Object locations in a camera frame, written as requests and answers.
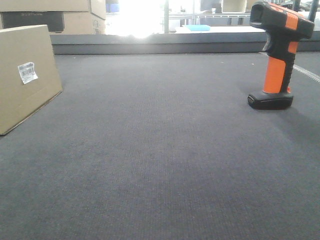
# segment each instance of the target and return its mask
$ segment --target orange grip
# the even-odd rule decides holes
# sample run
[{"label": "orange grip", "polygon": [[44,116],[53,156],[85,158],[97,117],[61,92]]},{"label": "orange grip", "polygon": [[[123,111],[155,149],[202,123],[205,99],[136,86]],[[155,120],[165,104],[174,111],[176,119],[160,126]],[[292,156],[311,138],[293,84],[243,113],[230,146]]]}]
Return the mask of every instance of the orange grip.
[{"label": "orange grip", "polygon": [[269,57],[263,91],[268,94],[280,93],[285,76],[286,63],[283,60]]},{"label": "orange grip", "polygon": [[292,54],[296,54],[297,49],[298,49],[298,42],[297,41],[290,42],[288,52]]}]

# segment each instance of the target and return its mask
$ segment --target barcode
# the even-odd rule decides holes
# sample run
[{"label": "barcode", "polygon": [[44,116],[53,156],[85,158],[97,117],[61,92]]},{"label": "barcode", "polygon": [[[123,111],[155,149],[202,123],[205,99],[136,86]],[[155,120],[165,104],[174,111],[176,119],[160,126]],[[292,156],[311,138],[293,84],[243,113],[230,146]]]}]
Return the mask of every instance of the barcode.
[{"label": "barcode", "polygon": [[26,65],[21,65],[19,66],[19,71],[23,71],[25,69],[28,69],[28,68],[33,68],[34,67],[34,64],[33,63],[29,63],[29,64],[26,64]]},{"label": "barcode", "polygon": [[21,80],[24,84],[27,84],[35,79],[38,79],[38,76],[35,72],[35,64],[33,62],[27,62],[23,65],[18,66],[19,74]]}]

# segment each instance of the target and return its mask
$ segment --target white line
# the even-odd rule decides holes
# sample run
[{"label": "white line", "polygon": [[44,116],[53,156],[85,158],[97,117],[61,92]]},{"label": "white line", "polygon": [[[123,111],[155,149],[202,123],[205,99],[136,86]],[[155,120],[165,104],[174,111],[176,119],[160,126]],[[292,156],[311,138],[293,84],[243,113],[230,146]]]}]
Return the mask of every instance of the white line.
[{"label": "white line", "polygon": [[[260,52],[260,54],[268,56],[265,52]],[[298,65],[293,65],[293,68],[297,71],[299,71],[300,73],[303,73],[304,75],[307,75],[309,78],[311,78],[312,80],[316,81],[318,84],[320,84],[320,76],[318,76],[317,74],[308,71],[307,69],[298,66]]]}]

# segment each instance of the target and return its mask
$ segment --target blue object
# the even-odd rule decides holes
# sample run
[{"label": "blue object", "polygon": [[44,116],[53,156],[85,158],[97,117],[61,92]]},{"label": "blue object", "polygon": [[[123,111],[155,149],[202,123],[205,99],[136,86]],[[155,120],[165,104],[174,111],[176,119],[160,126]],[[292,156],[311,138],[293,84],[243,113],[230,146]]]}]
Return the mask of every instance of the blue object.
[{"label": "blue object", "polygon": [[208,25],[183,25],[183,26],[189,29],[190,31],[209,31],[211,28]]},{"label": "blue object", "polygon": [[106,12],[107,13],[118,13],[119,10],[120,10],[119,4],[115,4],[115,3],[109,4],[109,3],[107,3],[105,6],[106,6]]}]

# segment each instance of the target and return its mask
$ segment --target cardboard box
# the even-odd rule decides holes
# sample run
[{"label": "cardboard box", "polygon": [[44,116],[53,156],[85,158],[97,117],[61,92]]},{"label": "cardboard box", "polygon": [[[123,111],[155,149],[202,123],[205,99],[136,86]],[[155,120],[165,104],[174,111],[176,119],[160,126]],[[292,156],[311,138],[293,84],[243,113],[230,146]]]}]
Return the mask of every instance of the cardboard box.
[{"label": "cardboard box", "polygon": [[222,0],[222,13],[245,13],[247,0]]},{"label": "cardboard box", "polygon": [[246,1],[246,9],[251,10],[253,4],[256,2],[257,0],[247,0]]},{"label": "cardboard box", "polygon": [[88,0],[0,0],[0,12],[41,11],[88,12],[89,4]]},{"label": "cardboard box", "polygon": [[89,12],[97,15],[102,19],[107,17],[106,0],[91,0],[91,9]]},{"label": "cardboard box", "polygon": [[0,135],[62,91],[46,25],[0,30]]},{"label": "cardboard box", "polygon": [[0,12],[89,12],[106,19],[106,0],[0,0]]},{"label": "cardboard box", "polygon": [[51,35],[94,35],[105,34],[105,20],[90,12],[64,12],[64,30]]}]

